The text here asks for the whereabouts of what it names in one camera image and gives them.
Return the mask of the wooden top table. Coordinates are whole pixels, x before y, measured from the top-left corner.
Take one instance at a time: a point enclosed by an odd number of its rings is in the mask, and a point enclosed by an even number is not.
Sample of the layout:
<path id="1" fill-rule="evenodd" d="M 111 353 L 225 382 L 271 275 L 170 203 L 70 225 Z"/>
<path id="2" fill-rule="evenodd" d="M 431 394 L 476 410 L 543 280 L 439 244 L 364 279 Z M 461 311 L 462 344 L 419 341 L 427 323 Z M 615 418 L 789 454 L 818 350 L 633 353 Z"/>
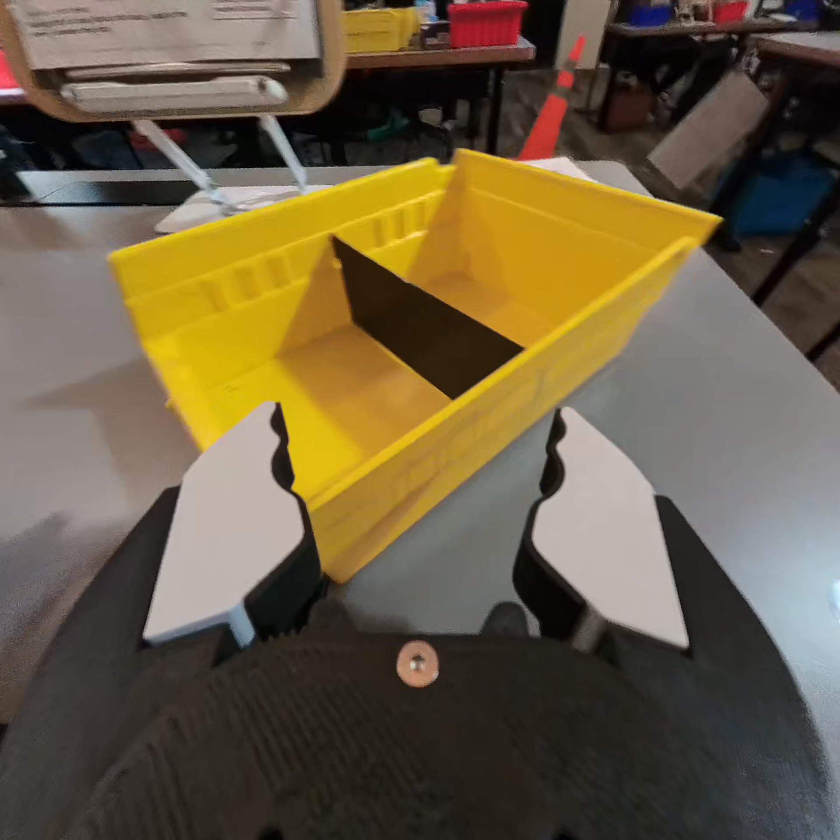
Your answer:
<path id="1" fill-rule="evenodd" d="M 515 45 L 492 45 L 457 49 L 404 49 L 390 52 L 349 54 L 346 72 L 378 70 L 487 70 L 489 116 L 485 152 L 497 154 L 503 85 L 506 71 L 525 66 L 536 56 L 535 45 L 518 37 Z"/>

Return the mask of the white board stand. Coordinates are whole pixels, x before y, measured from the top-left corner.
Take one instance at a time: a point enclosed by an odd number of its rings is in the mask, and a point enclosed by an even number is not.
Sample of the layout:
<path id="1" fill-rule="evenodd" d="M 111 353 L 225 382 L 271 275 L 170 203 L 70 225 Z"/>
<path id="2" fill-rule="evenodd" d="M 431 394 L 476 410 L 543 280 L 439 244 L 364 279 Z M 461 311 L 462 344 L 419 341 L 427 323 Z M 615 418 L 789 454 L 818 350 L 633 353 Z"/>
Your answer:
<path id="1" fill-rule="evenodd" d="M 299 162 L 277 118 L 270 114 L 259 116 L 259 126 L 268 135 L 276 151 L 287 164 L 292 177 L 291 185 L 221 186 L 208 171 L 199 167 L 156 122 L 140 120 L 133 126 L 197 187 L 195 194 L 156 225 L 155 231 L 158 234 L 179 233 L 189 228 L 268 207 L 295 196 L 315 193 L 326 188 L 325 185 L 310 183 L 306 169 Z"/>

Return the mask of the red plastic bin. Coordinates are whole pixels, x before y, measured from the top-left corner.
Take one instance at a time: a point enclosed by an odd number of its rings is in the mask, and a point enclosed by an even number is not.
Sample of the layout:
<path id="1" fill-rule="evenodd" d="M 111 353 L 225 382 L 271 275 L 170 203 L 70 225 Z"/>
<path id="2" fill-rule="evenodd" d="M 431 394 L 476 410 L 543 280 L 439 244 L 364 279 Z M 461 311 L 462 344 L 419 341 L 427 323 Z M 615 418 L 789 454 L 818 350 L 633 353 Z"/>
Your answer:
<path id="1" fill-rule="evenodd" d="M 449 45 L 453 49 L 514 46 L 528 7 L 524 1 L 450 3 L 447 5 Z"/>

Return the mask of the blue storage bin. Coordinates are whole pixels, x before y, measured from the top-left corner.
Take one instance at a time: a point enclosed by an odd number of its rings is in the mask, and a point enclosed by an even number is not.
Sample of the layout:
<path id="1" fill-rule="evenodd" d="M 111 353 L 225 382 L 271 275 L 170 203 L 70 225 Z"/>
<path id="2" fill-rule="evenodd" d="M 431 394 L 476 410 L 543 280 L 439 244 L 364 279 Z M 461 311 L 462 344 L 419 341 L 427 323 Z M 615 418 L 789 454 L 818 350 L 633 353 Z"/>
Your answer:
<path id="1" fill-rule="evenodd" d="M 830 193 L 837 175 L 834 164 L 810 151 L 777 153 L 763 159 L 731 208 L 731 236 L 796 233 Z"/>

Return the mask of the grey flat board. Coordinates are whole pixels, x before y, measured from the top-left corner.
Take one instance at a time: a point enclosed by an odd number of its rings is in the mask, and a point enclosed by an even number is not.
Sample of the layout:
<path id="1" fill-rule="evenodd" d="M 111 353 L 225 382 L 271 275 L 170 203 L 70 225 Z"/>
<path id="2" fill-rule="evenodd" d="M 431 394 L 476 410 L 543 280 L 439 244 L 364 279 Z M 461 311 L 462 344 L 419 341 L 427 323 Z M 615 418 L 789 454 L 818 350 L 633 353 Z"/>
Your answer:
<path id="1" fill-rule="evenodd" d="M 732 70 L 654 147 L 648 162 L 678 189 L 721 162 L 762 122 L 769 101 L 747 73 Z"/>

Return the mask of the black bin divider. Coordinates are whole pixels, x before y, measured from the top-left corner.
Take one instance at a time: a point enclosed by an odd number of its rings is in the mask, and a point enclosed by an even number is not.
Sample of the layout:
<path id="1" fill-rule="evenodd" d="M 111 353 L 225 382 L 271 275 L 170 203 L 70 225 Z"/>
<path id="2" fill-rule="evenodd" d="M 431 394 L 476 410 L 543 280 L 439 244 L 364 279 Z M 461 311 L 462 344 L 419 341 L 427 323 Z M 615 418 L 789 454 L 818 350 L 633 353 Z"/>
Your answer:
<path id="1" fill-rule="evenodd" d="M 336 235 L 353 323 L 450 400 L 523 352 L 521 345 L 415 286 Z"/>

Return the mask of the white printed cardboard box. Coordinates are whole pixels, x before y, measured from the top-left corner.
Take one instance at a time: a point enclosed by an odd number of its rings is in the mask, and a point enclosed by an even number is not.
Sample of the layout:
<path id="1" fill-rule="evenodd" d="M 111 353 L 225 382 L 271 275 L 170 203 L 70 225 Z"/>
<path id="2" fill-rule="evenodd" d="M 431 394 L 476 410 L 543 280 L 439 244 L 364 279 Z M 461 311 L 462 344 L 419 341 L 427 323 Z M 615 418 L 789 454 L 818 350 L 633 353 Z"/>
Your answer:
<path id="1" fill-rule="evenodd" d="M 348 56 L 336 1 L 2 1 L 28 102 L 69 123 L 307 116 Z"/>

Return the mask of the small yellow storage bin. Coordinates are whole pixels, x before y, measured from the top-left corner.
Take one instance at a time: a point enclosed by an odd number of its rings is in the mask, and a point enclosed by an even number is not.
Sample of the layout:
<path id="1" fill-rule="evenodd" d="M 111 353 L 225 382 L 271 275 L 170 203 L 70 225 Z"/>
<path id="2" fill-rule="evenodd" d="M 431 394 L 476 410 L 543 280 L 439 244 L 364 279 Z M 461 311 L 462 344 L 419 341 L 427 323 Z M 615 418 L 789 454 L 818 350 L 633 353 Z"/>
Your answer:
<path id="1" fill-rule="evenodd" d="M 407 49 L 420 26 L 421 18 L 413 6 L 367 7 L 342 12 L 345 46 L 350 55 Z"/>

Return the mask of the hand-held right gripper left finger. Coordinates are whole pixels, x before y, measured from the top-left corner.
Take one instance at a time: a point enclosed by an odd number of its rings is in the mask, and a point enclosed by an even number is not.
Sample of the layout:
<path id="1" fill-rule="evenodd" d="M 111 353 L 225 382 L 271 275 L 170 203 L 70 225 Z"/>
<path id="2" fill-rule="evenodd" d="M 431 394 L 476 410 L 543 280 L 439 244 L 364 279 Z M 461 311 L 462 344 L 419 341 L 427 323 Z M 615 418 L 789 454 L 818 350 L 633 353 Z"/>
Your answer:
<path id="1" fill-rule="evenodd" d="M 226 627 L 239 648 L 305 621 L 322 568 L 281 405 L 263 402 L 186 471 L 143 640 Z"/>

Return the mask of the black frame table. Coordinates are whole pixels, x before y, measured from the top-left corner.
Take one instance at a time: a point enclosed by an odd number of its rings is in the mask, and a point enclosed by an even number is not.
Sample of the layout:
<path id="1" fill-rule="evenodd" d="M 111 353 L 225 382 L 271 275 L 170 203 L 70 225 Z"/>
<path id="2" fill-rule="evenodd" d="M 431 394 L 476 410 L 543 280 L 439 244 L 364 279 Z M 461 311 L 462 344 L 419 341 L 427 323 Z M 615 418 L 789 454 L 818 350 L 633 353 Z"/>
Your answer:
<path id="1" fill-rule="evenodd" d="M 761 36 L 755 41 L 755 52 L 760 60 L 775 63 L 781 68 L 763 133 L 756 146 L 761 154 L 780 130 L 784 115 L 793 98 L 798 96 L 807 75 L 813 70 L 838 72 L 839 35 L 837 31 L 817 31 Z M 751 300 L 757 308 L 763 308 L 781 288 L 783 280 L 793 268 L 823 241 L 829 222 L 838 213 L 838 205 L 839 181 L 838 175 L 835 175 L 831 191 L 809 214 L 782 257 L 752 294 Z"/>

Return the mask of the orange traffic cone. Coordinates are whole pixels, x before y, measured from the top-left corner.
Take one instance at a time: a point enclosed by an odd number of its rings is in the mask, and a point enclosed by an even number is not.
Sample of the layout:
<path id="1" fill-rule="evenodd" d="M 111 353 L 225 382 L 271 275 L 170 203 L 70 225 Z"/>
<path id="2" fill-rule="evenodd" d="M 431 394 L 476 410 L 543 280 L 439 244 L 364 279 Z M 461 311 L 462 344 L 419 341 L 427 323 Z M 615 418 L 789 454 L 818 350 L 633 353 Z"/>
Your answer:
<path id="1" fill-rule="evenodd" d="M 579 35 L 561 64 L 558 76 L 522 146 L 517 161 L 539 161 L 554 157 L 568 98 L 574 85 L 574 74 L 585 47 L 585 36 Z"/>

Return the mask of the yellow plastic bin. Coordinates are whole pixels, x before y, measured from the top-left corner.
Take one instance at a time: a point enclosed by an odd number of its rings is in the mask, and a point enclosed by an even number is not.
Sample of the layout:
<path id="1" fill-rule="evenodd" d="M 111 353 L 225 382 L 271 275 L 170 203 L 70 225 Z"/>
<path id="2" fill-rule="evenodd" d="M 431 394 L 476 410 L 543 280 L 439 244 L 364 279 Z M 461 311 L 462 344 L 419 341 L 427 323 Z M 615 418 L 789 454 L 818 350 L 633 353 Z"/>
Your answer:
<path id="1" fill-rule="evenodd" d="M 323 571 L 345 582 L 626 347 L 718 216 L 459 150 L 109 258 L 205 450 L 281 405 Z M 354 325 L 332 240 L 521 347 L 449 397 Z"/>

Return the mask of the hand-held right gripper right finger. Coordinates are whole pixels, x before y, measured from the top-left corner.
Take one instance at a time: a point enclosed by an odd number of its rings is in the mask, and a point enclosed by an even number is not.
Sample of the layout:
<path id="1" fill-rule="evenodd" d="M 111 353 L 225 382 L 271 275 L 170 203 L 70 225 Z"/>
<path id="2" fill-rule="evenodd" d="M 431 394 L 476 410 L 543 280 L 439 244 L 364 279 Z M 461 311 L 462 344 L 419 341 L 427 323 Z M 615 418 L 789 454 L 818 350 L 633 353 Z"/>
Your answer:
<path id="1" fill-rule="evenodd" d="M 592 653 L 611 631 L 690 647 L 653 487 L 567 406 L 553 416 L 513 587 L 539 635 L 574 649 Z"/>

